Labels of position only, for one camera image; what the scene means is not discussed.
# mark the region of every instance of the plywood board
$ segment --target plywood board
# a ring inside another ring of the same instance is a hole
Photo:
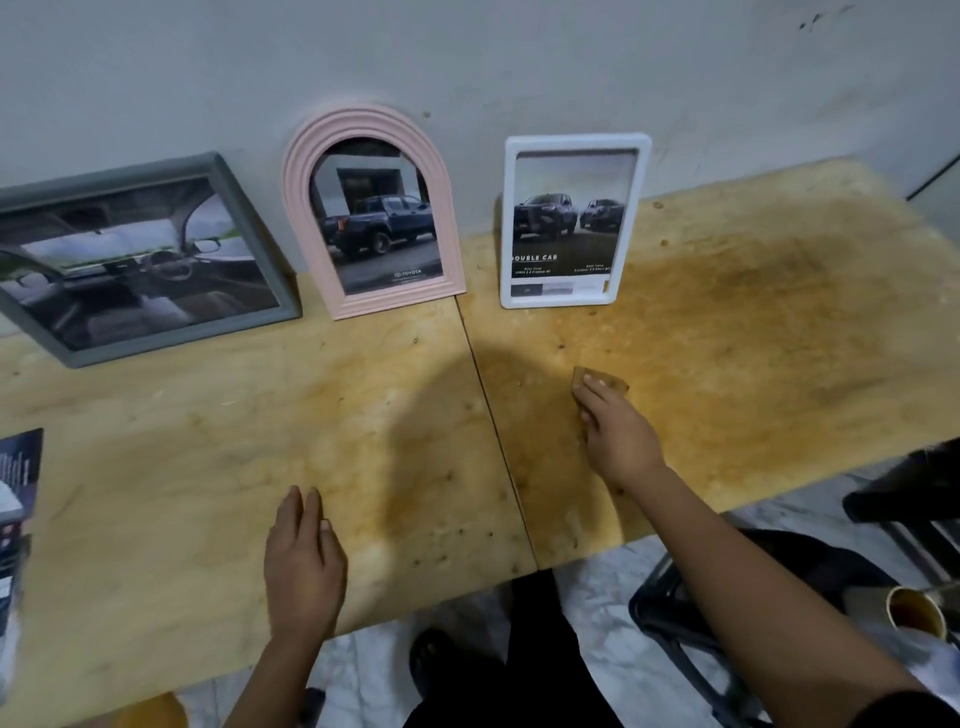
[[[960,254],[863,165],[641,201],[618,300],[505,310],[493,237],[459,298],[539,565],[651,532],[592,475],[574,365],[626,379],[717,510],[960,434]]]
[[[347,632],[526,573],[529,543],[453,299],[71,371],[0,341],[0,435],[44,427],[5,728],[55,728],[231,672],[267,638],[264,539],[316,485]]]

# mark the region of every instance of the black pants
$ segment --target black pants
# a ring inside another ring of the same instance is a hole
[[[542,572],[514,584],[507,664],[489,660],[463,678],[432,691],[407,718],[406,728],[434,726],[595,726],[622,728],[597,690],[564,617],[553,575]],[[554,591],[544,589],[549,578]]]

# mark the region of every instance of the left hand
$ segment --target left hand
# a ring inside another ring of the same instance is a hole
[[[347,555],[323,519],[316,488],[304,503],[294,486],[276,509],[263,573],[271,638],[319,649],[333,635],[344,605]]]

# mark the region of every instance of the car windshield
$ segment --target car windshield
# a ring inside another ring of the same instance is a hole
[[[90,232],[37,240],[22,250],[63,274],[82,273],[114,260],[140,258],[153,251],[175,250],[177,229],[167,218],[116,225]]]
[[[379,197],[361,200],[356,204],[356,211],[360,214],[364,212],[383,212],[383,201]]]
[[[527,200],[525,205],[559,205],[564,200],[563,195],[536,195]]]

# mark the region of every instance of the finger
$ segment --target finger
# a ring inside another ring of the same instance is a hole
[[[584,377],[583,384],[575,384],[573,386],[573,397],[587,410],[589,410],[590,414],[596,417],[598,413],[607,405],[607,403],[593,390],[588,389],[587,386],[585,386],[586,384],[586,377]]]
[[[311,488],[306,492],[306,503],[303,506],[303,518],[300,519],[300,531],[297,542],[309,548],[319,548],[317,529],[320,527],[320,491]]]
[[[271,529],[274,541],[290,544],[297,538],[300,522],[300,489],[293,486],[276,509],[276,521]]]
[[[605,402],[609,402],[613,397],[616,397],[616,392],[604,384],[603,379],[598,379],[595,376],[584,375],[584,386]]]
[[[320,521],[320,549],[324,557],[324,567],[327,569],[342,569],[347,571],[347,554],[340,546],[340,539],[333,530],[330,521]]]
[[[580,410],[580,419],[583,420],[584,425],[587,426],[587,441],[589,442],[589,439],[600,431],[600,425],[597,424],[596,418],[586,409]]]

